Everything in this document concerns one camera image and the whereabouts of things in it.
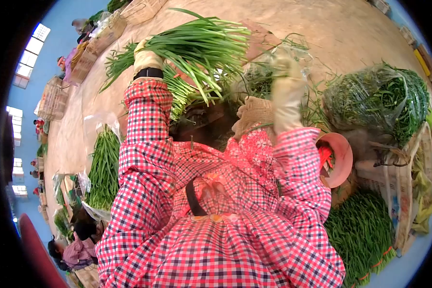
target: hand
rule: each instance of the hand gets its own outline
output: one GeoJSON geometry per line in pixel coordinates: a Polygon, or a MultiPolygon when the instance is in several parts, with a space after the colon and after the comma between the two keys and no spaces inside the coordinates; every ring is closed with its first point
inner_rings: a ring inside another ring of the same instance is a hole
{"type": "Polygon", "coordinates": [[[162,69],[163,59],[152,51],[140,51],[144,48],[145,43],[152,37],[147,37],[139,42],[134,49],[134,75],[138,74],[144,68],[152,67],[162,69]]]}
{"type": "Polygon", "coordinates": [[[272,84],[272,107],[274,130],[278,135],[303,126],[300,105],[307,82],[300,65],[286,50],[276,53],[273,65],[277,70],[272,84]]]}
{"type": "MultiPolygon", "coordinates": [[[[254,124],[269,124],[274,121],[272,102],[247,96],[245,98],[245,104],[238,109],[237,116],[240,120],[232,126],[232,131],[235,132],[234,139],[238,141],[254,124]]],[[[266,126],[264,129],[272,145],[275,145],[276,135],[272,130],[272,126],[266,126]]]]}

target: scallion bundle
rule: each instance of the scallion bundle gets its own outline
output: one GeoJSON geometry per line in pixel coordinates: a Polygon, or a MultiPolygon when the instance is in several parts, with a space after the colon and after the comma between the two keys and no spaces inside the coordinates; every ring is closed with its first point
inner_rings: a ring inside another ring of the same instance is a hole
{"type": "MultiPolygon", "coordinates": [[[[220,20],[217,17],[203,18],[185,9],[171,9],[198,19],[153,35],[144,45],[144,50],[153,51],[188,75],[195,82],[207,104],[211,91],[222,98],[222,89],[216,83],[215,75],[222,77],[225,74],[236,75],[243,72],[241,64],[246,61],[245,53],[248,48],[248,38],[244,35],[250,35],[250,31],[240,23],[220,20]]],[[[120,57],[117,54],[110,60],[107,76],[108,80],[112,80],[101,91],[109,87],[121,72],[134,64],[133,53],[130,49],[127,52],[128,55],[120,57]],[[129,65],[124,65],[123,61],[127,59],[129,65]]]]}
{"type": "Polygon", "coordinates": [[[163,80],[168,85],[168,90],[173,94],[170,118],[178,121],[191,102],[188,96],[195,93],[196,88],[177,76],[176,70],[168,64],[163,65],[163,80]]]}
{"type": "Polygon", "coordinates": [[[95,209],[110,210],[118,186],[120,142],[107,124],[94,144],[93,163],[88,174],[92,187],[85,202],[95,209]]]}

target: wooden crate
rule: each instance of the wooden crate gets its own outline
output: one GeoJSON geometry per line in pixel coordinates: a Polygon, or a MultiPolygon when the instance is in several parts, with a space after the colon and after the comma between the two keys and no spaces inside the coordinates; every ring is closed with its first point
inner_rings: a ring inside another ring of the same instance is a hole
{"type": "Polygon", "coordinates": [[[91,67],[94,65],[97,58],[98,55],[95,51],[88,48],[85,49],[80,60],[78,60],[77,65],[75,65],[74,70],[71,71],[70,81],[81,84],[86,75],[88,75],[88,72],[90,72],[91,67]]]}
{"type": "Polygon", "coordinates": [[[127,21],[120,18],[120,11],[116,11],[110,18],[109,24],[95,38],[90,40],[86,49],[100,55],[115,40],[120,38],[127,27],[127,21]]]}

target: chive bundle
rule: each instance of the chive bundle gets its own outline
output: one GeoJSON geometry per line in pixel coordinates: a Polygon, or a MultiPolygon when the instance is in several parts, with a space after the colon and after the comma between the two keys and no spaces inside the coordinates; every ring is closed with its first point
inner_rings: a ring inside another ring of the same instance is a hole
{"type": "MultiPolygon", "coordinates": [[[[217,17],[203,18],[185,9],[171,9],[198,19],[153,35],[143,50],[153,51],[188,75],[195,82],[205,103],[209,103],[208,96],[211,91],[222,98],[222,89],[216,83],[215,75],[221,78],[225,74],[236,75],[243,72],[241,64],[246,61],[245,53],[248,48],[248,39],[244,35],[250,35],[250,31],[240,23],[220,20],[217,17]]],[[[133,51],[131,47],[126,48],[126,55],[117,54],[109,59],[107,77],[112,80],[101,88],[101,92],[109,87],[121,72],[134,64],[133,51]]]]}
{"type": "Polygon", "coordinates": [[[94,144],[93,163],[88,174],[92,187],[85,199],[95,209],[110,210],[117,195],[119,151],[117,136],[105,124],[94,144]]]}
{"type": "Polygon", "coordinates": [[[346,268],[343,287],[368,284],[396,256],[386,203],[374,192],[357,191],[331,208],[324,226],[346,268]]]}
{"type": "Polygon", "coordinates": [[[176,77],[176,70],[168,64],[163,65],[163,80],[167,84],[168,90],[173,94],[170,118],[178,121],[185,108],[190,104],[188,95],[195,93],[195,87],[181,77],[176,77]]]}
{"type": "Polygon", "coordinates": [[[413,71],[387,63],[347,74],[323,91],[338,129],[367,127],[391,134],[403,147],[425,121],[429,93],[413,71]]]}

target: white plastic bag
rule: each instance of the white plastic bag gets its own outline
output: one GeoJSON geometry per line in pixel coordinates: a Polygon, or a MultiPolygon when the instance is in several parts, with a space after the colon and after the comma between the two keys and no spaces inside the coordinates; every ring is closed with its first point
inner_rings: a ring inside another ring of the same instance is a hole
{"type": "Polygon", "coordinates": [[[94,209],[90,205],[86,204],[85,201],[81,202],[81,205],[85,208],[86,213],[91,216],[96,221],[110,221],[110,211],[105,211],[101,209],[94,209]]]}

